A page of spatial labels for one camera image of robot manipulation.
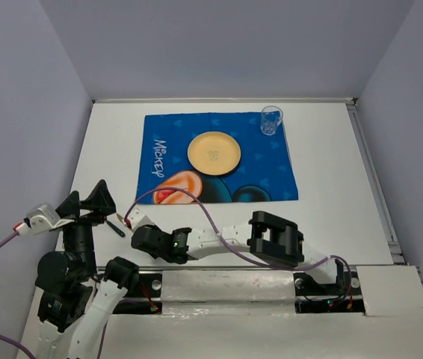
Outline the gold knife green handle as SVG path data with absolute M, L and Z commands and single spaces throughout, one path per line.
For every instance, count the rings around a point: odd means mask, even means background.
M 116 217 L 121 224 L 123 224 L 124 226 L 126 226 L 128 228 L 131 227 L 129 219 L 125 219 L 122 215 L 120 215 L 118 213 L 116 214 Z

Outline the yellow round plate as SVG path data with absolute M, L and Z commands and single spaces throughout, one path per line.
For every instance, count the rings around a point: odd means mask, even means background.
M 204 132 L 188 146 L 188 161 L 200 173 L 221 176 L 235 170 L 241 160 L 238 142 L 223 132 Z

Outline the blue Mickey placemat cloth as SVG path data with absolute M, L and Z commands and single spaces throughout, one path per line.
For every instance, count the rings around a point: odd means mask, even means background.
M 147 115 L 144 120 L 136 196 L 144 204 L 189 204 L 186 191 L 203 203 L 297 200 L 297 184 L 282 127 L 274 135 L 260 129 L 259 112 Z M 197 171 L 188 147 L 205 132 L 237 141 L 241 159 L 223 176 Z

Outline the clear plastic cup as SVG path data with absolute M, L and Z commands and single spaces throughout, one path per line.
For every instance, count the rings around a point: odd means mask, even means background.
M 283 112 L 274 105 L 266 106 L 261 112 L 260 129 L 264 135 L 275 135 L 282 123 Z

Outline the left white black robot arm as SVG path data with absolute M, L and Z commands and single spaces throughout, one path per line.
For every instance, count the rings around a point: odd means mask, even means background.
M 57 208 L 44 203 L 28 213 L 33 234 L 60 230 L 64 245 L 37 265 L 38 358 L 86 358 L 115 307 L 137 289 L 139 268 L 122 257 L 108 262 L 96 289 L 87 284 L 97 273 L 93 228 L 115 212 L 101 179 L 84 200 L 73 191 Z

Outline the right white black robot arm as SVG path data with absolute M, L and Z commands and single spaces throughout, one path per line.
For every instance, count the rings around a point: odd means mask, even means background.
M 305 243 L 298 226 L 264 211 L 245 224 L 210 230 L 183 227 L 166 233 L 140 211 L 125 220 L 133 232 L 131 246 L 154 259 L 184 265 L 218 254 L 235 254 L 261 268 L 306 272 L 300 285 L 306 295 L 349 296 L 345 261 Z

